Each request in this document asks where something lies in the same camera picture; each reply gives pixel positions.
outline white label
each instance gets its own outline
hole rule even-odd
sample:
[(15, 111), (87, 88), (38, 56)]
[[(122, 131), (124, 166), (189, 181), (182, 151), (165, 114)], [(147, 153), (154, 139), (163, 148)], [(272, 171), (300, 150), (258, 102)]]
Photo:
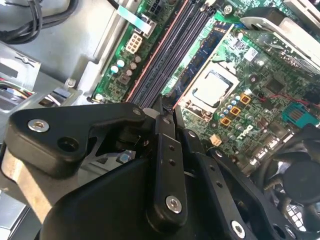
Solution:
[(239, 140), (244, 139), (244, 137), (254, 128), (252, 125), (248, 125), (245, 130), (236, 138)]
[(251, 62), (255, 56), (257, 56), (258, 51), (255, 50), (253, 47), (250, 47), (249, 50), (244, 54), (244, 58)]

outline cooling fan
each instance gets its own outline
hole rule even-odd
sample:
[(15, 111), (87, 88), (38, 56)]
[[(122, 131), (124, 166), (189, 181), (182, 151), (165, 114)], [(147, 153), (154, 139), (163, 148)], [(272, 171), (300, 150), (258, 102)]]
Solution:
[[(274, 161), (283, 164), (269, 177), (266, 173)], [(320, 129), (308, 124), (295, 134), (261, 165), (256, 184), (271, 190), (277, 208), (289, 220), (287, 208), (296, 206), (305, 229), (320, 231)]]

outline ram slot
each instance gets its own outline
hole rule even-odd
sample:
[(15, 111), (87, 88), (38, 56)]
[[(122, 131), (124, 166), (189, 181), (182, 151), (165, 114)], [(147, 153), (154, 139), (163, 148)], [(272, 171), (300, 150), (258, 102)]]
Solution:
[(184, 30), (184, 26), (188, 25), (196, 7), (199, 7), (199, 4), (195, 3), (194, 0), (186, 0), (183, 2), (179, 13), (172, 21), (172, 24), (170, 25), (159, 46), (154, 51), (149, 62), (146, 64), (142, 74), (130, 91), (126, 102), (135, 103), (140, 97), (141, 91), (149, 83), (150, 79), (153, 79), (153, 76), (157, 73), (157, 70), (161, 66), (165, 56), (168, 55), (170, 49), (177, 42), (179, 34), (181, 34), (181, 32)]
[(170, 93), (163, 96), (163, 106), (168, 111), (171, 112), (174, 109), (201, 67), (210, 58), (210, 56), (212, 56), (214, 50), (217, 48), (224, 36), (228, 35), (232, 28), (233, 25), (226, 22), (217, 21), (214, 24), (211, 32), (203, 41), (190, 63), (181, 73)]
[(155, 80), (151, 82), (151, 85), (147, 86), (148, 91), (145, 91), (145, 93), (141, 95), (142, 99), (140, 102), (137, 102), (141, 108), (152, 107), (158, 98), (159, 93), (165, 87), (169, 77), (177, 69), (214, 12), (213, 8), (208, 6), (197, 11), (174, 49), (170, 51), (169, 56), (165, 58), (162, 67), (157, 71), (157, 74), (154, 77)]

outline black ram slot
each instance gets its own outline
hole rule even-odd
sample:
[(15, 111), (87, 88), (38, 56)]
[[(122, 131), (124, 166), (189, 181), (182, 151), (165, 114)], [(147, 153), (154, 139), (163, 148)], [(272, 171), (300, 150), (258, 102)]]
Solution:
[(198, 10), (188, 28), (183, 32), (177, 44), (169, 53), (169, 56), (165, 58), (164, 64), (157, 71), (154, 81), (151, 85), (147, 86), (150, 91), (145, 91), (141, 94), (141, 100), (137, 102), (142, 108), (148, 108), (153, 105), (161, 90), (164, 88), (169, 77), (179, 66), (182, 59), (188, 53), (190, 47), (197, 39), (206, 23), (209, 21), (215, 11), (208, 6), (205, 6), (204, 10)]
[(194, 0), (188, 0), (184, 10), (178, 17), (174, 26), (172, 26), (170, 33), (166, 37), (155, 58), (152, 60), (146, 73), (141, 78), (140, 84), (137, 86), (132, 96), (130, 97), (129, 102), (135, 103), (137, 101), (137, 98), (140, 96), (141, 91), (146, 87), (148, 81), (150, 81), (150, 79), (153, 79), (153, 76), (156, 74), (157, 69), (159, 69), (159, 66), (161, 66), (161, 61), (165, 59), (165, 56), (168, 54), (172, 45), (176, 43), (177, 39), (179, 38), (179, 34), (181, 34), (184, 29), (183, 27), (189, 24), (189, 21), (191, 20), (190, 16), (194, 13), (196, 6), (200, 7), (197, 3), (194, 3)]

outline silver screw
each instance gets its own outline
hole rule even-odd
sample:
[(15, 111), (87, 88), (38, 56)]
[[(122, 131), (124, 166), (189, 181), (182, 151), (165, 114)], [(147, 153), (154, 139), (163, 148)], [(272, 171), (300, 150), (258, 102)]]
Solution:
[(28, 128), (37, 133), (44, 133), (49, 130), (49, 124), (41, 119), (33, 119), (28, 122)]
[(231, 5), (227, 5), (227, 6), (224, 7), (223, 12), (224, 12), (224, 14), (228, 15), (228, 14), (232, 13), (232, 10), (233, 10), (232, 6)]
[(217, 156), (220, 158), (222, 158), (222, 156), (223, 156), (222, 153), (218, 150), (215, 150), (215, 154), (217, 154)]
[(68, 78), (66, 80), (66, 85), (68, 86), (68, 88), (73, 88), (76, 85), (76, 83), (77, 83), (77, 81), (72, 78)]
[(179, 214), (182, 211), (182, 204), (175, 196), (167, 196), (165, 199), (165, 204), (168, 209), (175, 214)]
[(231, 222), (231, 227), (232, 227), (232, 230), (235, 232), (235, 234), (239, 238), (241, 238), (241, 239), (245, 238), (246, 232), (245, 232), (244, 228), (241, 226), (240, 223), (238, 223), (237, 221), (232, 221)]
[(27, 57), (23, 57), (22, 59), (22, 62), (24, 62), (25, 64), (29, 63), (29, 59)]
[(166, 124), (170, 124), (170, 121), (167, 118), (163, 117), (162, 119)]
[(195, 134), (193, 131), (189, 131), (189, 135), (190, 135), (191, 137), (193, 137), (193, 138), (196, 137), (196, 134)]
[(288, 232), (288, 234), (289, 234), (293, 239), (297, 239), (297, 236), (296, 236), (295, 233), (291, 230), (290, 227), (285, 226), (285, 230)]
[(137, 115), (141, 115), (141, 112), (137, 108), (134, 108), (132, 111)]

